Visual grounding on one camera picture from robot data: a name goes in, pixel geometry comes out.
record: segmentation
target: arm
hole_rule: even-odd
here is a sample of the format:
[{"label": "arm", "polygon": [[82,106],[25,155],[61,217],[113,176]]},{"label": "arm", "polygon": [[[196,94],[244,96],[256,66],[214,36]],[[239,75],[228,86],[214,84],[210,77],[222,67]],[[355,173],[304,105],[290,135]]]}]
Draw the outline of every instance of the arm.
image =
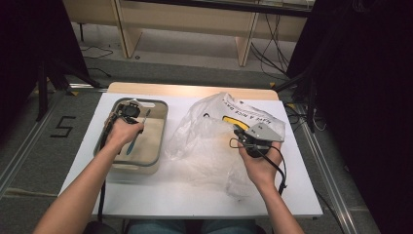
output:
[{"label": "arm", "polygon": [[[273,146],[280,149],[282,145],[279,142],[273,142]],[[277,170],[263,158],[250,157],[244,148],[240,148],[240,154],[243,157],[249,178],[264,199],[274,232],[304,233],[275,186]],[[280,153],[273,148],[270,149],[267,156],[277,165],[282,161]]]},{"label": "arm", "polygon": [[82,233],[113,160],[142,129],[142,124],[129,125],[116,120],[105,146],[52,203],[34,233]]}]

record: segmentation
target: white tabletop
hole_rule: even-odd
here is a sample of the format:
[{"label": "white tabletop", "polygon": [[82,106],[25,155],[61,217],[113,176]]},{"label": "white tabletop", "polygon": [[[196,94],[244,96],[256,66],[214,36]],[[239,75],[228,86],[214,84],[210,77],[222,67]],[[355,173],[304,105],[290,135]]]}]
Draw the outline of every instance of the white tabletop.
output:
[{"label": "white tabletop", "polygon": [[[164,155],[165,146],[190,106],[200,97],[169,97],[127,94],[103,94],[94,117],[82,141],[73,165],[60,193],[88,165],[94,156],[94,147],[103,123],[113,104],[120,98],[148,98],[163,100],[169,106],[160,168],[153,175],[109,173],[103,213],[121,217],[146,218],[247,218],[267,215],[258,191],[238,199],[228,196],[224,189],[185,182],[185,166]],[[282,103],[277,100],[244,99],[258,109],[288,123]],[[287,188],[282,197],[295,216],[322,215],[319,201],[309,179],[303,159],[289,124],[286,125],[282,154],[287,165]],[[97,214],[98,200],[94,207]]]}]

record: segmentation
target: gray floor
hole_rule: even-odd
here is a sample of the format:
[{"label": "gray floor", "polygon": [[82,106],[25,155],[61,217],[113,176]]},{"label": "gray floor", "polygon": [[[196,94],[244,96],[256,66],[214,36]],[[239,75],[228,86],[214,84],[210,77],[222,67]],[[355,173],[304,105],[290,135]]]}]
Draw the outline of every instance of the gray floor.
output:
[{"label": "gray floor", "polygon": [[[265,89],[271,82],[277,84],[282,82],[281,79],[265,75],[261,69],[272,75],[277,74],[274,73],[274,69],[265,65],[261,67],[259,60],[253,55],[249,56],[246,67],[239,67],[235,41],[232,37],[147,30],[144,31],[133,57],[123,58],[116,28],[86,24],[84,25],[85,42],[80,42],[78,25],[73,24],[73,26],[82,49],[98,46],[113,51],[113,54],[100,59],[93,58],[105,55],[107,52],[99,49],[89,49],[84,52],[84,56],[92,57],[85,58],[88,67],[98,67],[112,75],[109,78],[97,70],[91,70],[93,78],[104,84],[128,81]],[[267,43],[268,41],[265,40],[254,41],[260,50],[264,50]],[[292,54],[294,46],[294,43],[282,42],[282,49],[287,57]],[[277,60],[274,46],[269,48],[268,57]],[[291,92],[291,90],[282,92],[281,100],[291,101]],[[8,193],[0,200],[0,233],[28,233],[34,228],[37,220],[60,190],[99,98],[98,93],[81,92],[77,96],[65,96],[59,103],[51,121],[10,185]],[[12,123],[9,136],[1,141],[1,171],[7,167],[29,133],[37,114],[36,109],[37,97],[33,94],[28,98],[22,113]],[[61,134],[56,129],[56,125],[62,116],[76,117],[66,120],[74,127],[72,132],[66,138],[51,137]],[[298,125],[292,128],[296,128],[296,139],[314,188],[331,204],[303,129]],[[344,170],[345,163],[340,157],[328,127],[323,132],[317,131],[316,136],[353,216],[358,233],[379,233],[351,175]],[[322,200],[319,201],[324,208],[323,216],[317,219],[298,218],[298,221],[307,233],[340,233],[331,212]],[[120,229],[119,219],[107,221]],[[257,223],[270,233],[268,218],[259,218]]]}]

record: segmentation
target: jeans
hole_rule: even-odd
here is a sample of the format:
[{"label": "jeans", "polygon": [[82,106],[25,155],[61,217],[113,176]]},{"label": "jeans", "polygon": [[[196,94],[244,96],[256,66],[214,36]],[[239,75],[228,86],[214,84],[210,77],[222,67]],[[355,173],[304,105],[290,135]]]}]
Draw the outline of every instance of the jeans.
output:
[{"label": "jeans", "polygon": [[[180,219],[143,219],[131,220],[129,234],[185,234],[185,221]],[[202,234],[255,234],[256,226],[253,219],[207,219],[204,220],[200,233]]]}]

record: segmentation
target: plastic bag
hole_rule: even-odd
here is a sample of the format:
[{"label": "plastic bag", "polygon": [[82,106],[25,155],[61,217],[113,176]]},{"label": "plastic bag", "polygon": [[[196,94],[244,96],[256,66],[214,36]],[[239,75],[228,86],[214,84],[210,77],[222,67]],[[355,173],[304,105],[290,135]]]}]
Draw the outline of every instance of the plastic bag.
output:
[{"label": "plastic bag", "polygon": [[250,196],[255,187],[249,180],[238,149],[229,143],[234,124],[248,128],[265,123],[282,140],[285,123],[269,113],[256,109],[227,93],[206,97],[196,102],[180,122],[166,147],[171,160],[182,160],[194,185],[225,189],[235,197]]}]

